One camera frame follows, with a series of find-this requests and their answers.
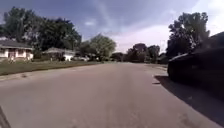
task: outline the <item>road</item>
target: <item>road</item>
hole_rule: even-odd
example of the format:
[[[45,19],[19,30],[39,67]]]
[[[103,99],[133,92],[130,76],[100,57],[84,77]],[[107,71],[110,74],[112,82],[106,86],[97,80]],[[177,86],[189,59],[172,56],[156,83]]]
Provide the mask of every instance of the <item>road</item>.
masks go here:
[[[224,104],[144,64],[102,64],[0,82],[12,128],[221,128]]]

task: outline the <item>car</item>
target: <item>car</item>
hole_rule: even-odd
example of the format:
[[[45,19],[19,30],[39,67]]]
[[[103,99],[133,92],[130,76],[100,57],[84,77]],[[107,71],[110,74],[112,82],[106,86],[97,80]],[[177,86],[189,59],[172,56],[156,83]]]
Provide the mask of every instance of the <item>car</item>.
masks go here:
[[[169,78],[206,87],[224,85],[224,32],[201,43],[193,52],[169,60]]]

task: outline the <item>sky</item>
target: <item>sky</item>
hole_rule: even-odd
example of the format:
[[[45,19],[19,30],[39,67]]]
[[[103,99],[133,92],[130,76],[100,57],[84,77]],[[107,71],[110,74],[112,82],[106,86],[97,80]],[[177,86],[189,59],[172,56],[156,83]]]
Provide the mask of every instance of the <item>sky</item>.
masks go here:
[[[224,0],[1,0],[3,13],[13,6],[34,10],[38,15],[63,17],[75,24],[88,40],[101,33],[126,52],[136,43],[167,47],[168,25],[183,12],[207,12],[210,35],[224,31]]]

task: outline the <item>house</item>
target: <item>house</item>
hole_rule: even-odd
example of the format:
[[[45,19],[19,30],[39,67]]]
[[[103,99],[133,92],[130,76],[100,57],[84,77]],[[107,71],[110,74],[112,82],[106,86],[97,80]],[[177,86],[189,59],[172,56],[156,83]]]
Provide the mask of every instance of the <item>house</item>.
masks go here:
[[[33,48],[13,40],[0,40],[0,60],[31,60]]]
[[[44,51],[43,54],[50,55],[51,60],[54,58],[60,59],[60,56],[62,56],[65,61],[71,61],[72,58],[75,56],[74,51],[59,48],[49,48],[47,51]]]

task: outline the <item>lawn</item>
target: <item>lawn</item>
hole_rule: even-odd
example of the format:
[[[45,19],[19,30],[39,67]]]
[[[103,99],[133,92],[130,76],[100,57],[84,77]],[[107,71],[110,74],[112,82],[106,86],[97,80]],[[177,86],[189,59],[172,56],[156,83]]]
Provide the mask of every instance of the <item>lawn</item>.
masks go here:
[[[94,64],[99,64],[99,63],[97,63],[97,62],[82,62],[82,61],[1,62],[0,63],[0,75],[9,75],[9,74],[15,74],[15,73],[32,72],[32,71],[48,70],[48,69],[87,66],[87,65],[94,65]]]

